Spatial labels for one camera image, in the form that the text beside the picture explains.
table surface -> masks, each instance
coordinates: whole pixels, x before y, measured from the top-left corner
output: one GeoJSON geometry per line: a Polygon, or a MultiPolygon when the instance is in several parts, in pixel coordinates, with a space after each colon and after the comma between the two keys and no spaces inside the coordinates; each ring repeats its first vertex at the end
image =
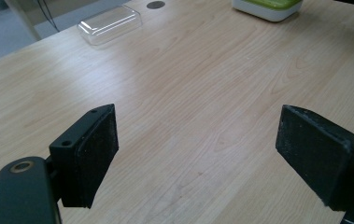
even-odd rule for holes
{"type": "Polygon", "coordinates": [[[229,1],[147,3],[101,47],[72,27],[0,59],[0,169],[115,104],[120,150],[64,223],[339,223],[275,141],[282,105],[354,132],[354,6],[305,0],[271,23],[229,1]]]}

floor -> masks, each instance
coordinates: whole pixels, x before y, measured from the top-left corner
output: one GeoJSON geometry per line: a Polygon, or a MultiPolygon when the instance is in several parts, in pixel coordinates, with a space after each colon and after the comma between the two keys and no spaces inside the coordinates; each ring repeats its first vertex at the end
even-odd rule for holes
{"type": "MultiPolygon", "coordinates": [[[[81,20],[96,13],[122,5],[126,2],[127,0],[99,0],[78,10],[54,18],[54,21],[60,30],[64,30],[75,26],[81,20]]],[[[40,23],[35,29],[42,38],[57,33],[49,22],[40,23]]],[[[25,31],[18,17],[7,7],[4,0],[0,0],[0,58],[33,43],[35,43],[34,39],[25,31]]]]}

